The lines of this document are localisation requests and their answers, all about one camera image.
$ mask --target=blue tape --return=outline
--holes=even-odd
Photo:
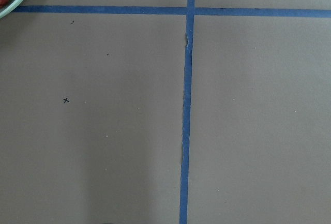
[[[19,6],[14,12],[24,13],[114,13],[186,15],[185,7],[116,7],[116,6]]]
[[[196,8],[199,16],[279,16],[330,18],[331,10],[275,8]]]
[[[188,173],[190,153],[190,121],[191,121],[191,90],[192,90],[192,50],[194,33],[194,2],[187,0],[186,37],[184,69],[184,104],[183,104],[183,161],[180,175],[180,205],[179,224],[187,223],[188,204]]]

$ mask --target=horizontal blue tape strip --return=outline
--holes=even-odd
[[[185,7],[116,7],[116,6],[19,6],[14,12],[24,13],[115,13],[186,15]]]
[[[199,16],[280,16],[330,18],[331,10],[275,8],[196,8]]]

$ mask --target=blue tape line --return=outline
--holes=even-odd
[[[185,7],[116,7],[116,6],[19,6],[14,12],[24,13],[114,13],[186,15]]]
[[[330,18],[331,10],[275,8],[196,8],[199,16],[279,16]]]
[[[194,33],[194,2],[187,0],[184,105],[183,105],[183,161],[180,175],[179,224],[187,223],[188,173],[190,153],[191,89],[192,89],[192,50]]]

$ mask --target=gray floor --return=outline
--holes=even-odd
[[[1,223],[178,223],[185,26],[172,15],[0,19]],[[331,19],[196,16],[194,28],[187,223],[329,224]]]

